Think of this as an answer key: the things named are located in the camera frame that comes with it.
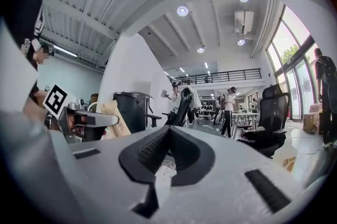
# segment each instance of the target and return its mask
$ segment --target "glass door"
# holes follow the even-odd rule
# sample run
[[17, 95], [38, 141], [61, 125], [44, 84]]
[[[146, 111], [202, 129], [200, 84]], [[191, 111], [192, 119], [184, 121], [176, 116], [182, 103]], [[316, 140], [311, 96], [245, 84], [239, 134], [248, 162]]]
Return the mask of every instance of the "glass door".
[[308, 113], [310, 105], [314, 104], [314, 94], [312, 92], [313, 87], [310, 81], [310, 74], [304, 60], [298, 63], [295, 68], [299, 78], [298, 84], [300, 85], [302, 93], [303, 113]]
[[300, 91], [298, 87], [298, 81], [294, 73], [294, 69], [289, 70], [286, 73], [286, 75], [287, 75], [287, 78], [289, 81], [289, 87], [290, 87], [290, 96], [291, 96], [290, 107], [291, 107], [292, 119], [300, 120], [302, 117]]

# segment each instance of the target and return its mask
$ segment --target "paper bag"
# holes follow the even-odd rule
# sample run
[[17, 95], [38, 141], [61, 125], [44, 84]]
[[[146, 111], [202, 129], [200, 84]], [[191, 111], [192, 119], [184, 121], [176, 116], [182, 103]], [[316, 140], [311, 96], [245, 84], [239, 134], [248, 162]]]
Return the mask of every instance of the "paper bag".
[[106, 128], [105, 130], [106, 135], [102, 136], [102, 140], [113, 139], [113, 138], [127, 136], [131, 134], [130, 130], [125, 124], [125, 121], [120, 111], [118, 110], [116, 100], [112, 102], [103, 103], [100, 106], [100, 108], [103, 114], [117, 115], [118, 118], [120, 119], [117, 125], [113, 125], [113, 126], [110, 125]]

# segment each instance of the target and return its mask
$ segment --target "cardboard box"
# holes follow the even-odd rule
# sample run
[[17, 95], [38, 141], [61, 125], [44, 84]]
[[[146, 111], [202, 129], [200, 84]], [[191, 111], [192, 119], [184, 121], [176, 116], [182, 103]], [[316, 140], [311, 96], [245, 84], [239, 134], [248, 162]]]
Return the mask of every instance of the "cardboard box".
[[322, 109], [322, 103], [312, 104], [310, 105], [309, 113], [320, 112], [321, 109]]
[[309, 133], [315, 133], [319, 122], [319, 113], [308, 113], [303, 116], [303, 130]]

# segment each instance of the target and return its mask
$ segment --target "air conditioner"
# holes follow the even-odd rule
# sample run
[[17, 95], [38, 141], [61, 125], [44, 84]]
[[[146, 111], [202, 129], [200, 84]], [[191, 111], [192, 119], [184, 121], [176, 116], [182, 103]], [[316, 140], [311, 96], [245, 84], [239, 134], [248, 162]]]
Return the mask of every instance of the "air conditioner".
[[234, 26], [236, 33], [246, 35], [252, 30], [254, 19], [253, 11], [236, 11], [234, 17]]

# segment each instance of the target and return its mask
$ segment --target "plastic bottle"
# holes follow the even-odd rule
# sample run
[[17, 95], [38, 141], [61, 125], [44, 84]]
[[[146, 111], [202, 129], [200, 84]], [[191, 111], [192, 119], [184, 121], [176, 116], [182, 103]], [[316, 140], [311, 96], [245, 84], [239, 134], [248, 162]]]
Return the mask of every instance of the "plastic bottle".
[[284, 145], [275, 151], [273, 161], [281, 165], [288, 172], [291, 172], [297, 153], [298, 151], [292, 145], [292, 139], [288, 138], [285, 139]]

